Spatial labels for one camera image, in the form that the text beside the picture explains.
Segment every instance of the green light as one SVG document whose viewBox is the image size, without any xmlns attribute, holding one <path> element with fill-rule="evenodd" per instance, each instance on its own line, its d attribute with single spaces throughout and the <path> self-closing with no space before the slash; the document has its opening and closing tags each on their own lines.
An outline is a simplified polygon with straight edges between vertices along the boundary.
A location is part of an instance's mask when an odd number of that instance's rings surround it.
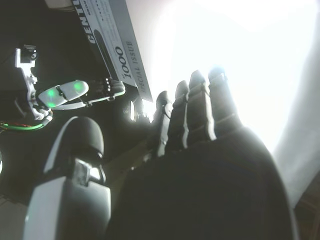
<svg viewBox="0 0 320 240">
<path fill-rule="evenodd" d="M 80 82 L 76 82 L 73 86 L 74 86 L 74 89 L 77 91 L 81 91 L 83 89 L 83 86 Z"/>
<path fill-rule="evenodd" d="M 50 89 L 49 91 L 48 91 L 48 96 L 49 97 L 54 97 L 56 95 L 56 93 L 55 93 L 55 91 L 53 90 L 53 89 Z"/>
<path fill-rule="evenodd" d="M 46 104 L 49 108 L 54 108 L 56 105 L 53 102 L 48 102 Z"/>
</svg>

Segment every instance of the green led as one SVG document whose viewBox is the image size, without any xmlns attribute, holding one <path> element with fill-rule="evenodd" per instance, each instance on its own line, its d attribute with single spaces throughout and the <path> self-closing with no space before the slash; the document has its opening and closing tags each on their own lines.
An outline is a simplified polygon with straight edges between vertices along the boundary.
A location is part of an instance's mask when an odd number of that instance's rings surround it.
<svg viewBox="0 0 320 240">
<path fill-rule="evenodd" d="M 49 108 L 54 108 L 56 105 L 53 102 L 48 102 L 46 104 Z"/>
<path fill-rule="evenodd" d="M 83 86 L 80 82 L 76 82 L 73 86 L 74 86 L 74 89 L 77 91 L 81 91 L 83 89 Z"/>
<path fill-rule="evenodd" d="M 54 97 L 56 95 L 56 93 L 55 93 L 55 91 L 53 90 L 53 89 L 50 89 L 49 91 L 48 91 L 48 96 L 49 97 Z"/>
</svg>

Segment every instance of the green cable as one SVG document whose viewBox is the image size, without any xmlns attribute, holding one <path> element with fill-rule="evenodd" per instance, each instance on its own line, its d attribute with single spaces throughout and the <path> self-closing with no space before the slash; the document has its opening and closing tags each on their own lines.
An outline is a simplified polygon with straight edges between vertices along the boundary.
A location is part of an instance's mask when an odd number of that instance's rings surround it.
<svg viewBox="0 0 320 240">
<path fill-rule="evenodd" d="M 4 129 L 8 129 L 8 130 L 16 130 L 16 131 L 30 131 L 30 130 L 36 130 L 39 128 L 42 128 L 44 125 L 38 124 L 35 126 L 10 126 L 7 123 L 0 125 L 0 127 L 4 128 Z"/>
</svg>

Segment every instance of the black surface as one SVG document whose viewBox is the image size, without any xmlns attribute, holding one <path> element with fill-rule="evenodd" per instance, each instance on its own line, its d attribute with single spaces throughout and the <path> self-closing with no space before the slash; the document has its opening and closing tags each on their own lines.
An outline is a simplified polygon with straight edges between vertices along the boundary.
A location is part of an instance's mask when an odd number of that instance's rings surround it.
<svg viewBox="0 0 320 240">
<path fill-rule="evenodd" d="M 105 69 L 95 61 L 76 12 L 50 10 L 43 0 L 11 0 L 1 6 L 0 21 L 0 91 L 25 88 L 21 74 L 14 68 L 13 53 L 21 43 L 35 45 L 39 53 L 34 70 L 37 90 L 75 79 L 106 77 Z M 135 87 L 126 86 L 126 94 L 114 102 L 54 112 L 53 121 L 40 131 L 0 134 L 0 193 L 28 203 L 54 139 L 73 116 L 88 116 L 100 125 L 105 162 L 134 147 L 148 128 L 132 123 L 123 108 L 137 95 Z"/>
<path fill-rule="evenodd" d="M 284 186 L 261 141 L 242 128 L 131 171 L 106 240 L 292 240 Z"/>
</svg>

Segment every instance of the dark background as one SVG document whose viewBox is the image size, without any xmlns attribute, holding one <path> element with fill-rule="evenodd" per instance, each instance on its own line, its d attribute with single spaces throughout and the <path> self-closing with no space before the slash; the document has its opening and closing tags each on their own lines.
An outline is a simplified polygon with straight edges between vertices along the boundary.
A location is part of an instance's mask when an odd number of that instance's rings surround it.
<svg viewBox="0 0 320 240">
<path fill-rule="evenodd" d="M 107 77 L 89 48 L 76 12 L 47 8 L 43 0 L 10 0 L 0 7 L 0 82 L 1 90 L 21 89 L 20 72 L 14 68 L 14 51 L 19 44 L 35 45 L 37 89 L 79 80 Z M 98 102 L 91 108 L 55 111 L 53 121 L 40 131 L 0 134 L 3 171 L 0 193 L 28 204 L 51 146 L 62 125 L 73 116 L 88 116 L 101 127 L 104 161 L 108 162 L 131 149 L 147 133 L 147 125 L 130 121 L 124 109 L 138 96 L 135 87 L 113 102 Z"/>
</svg>

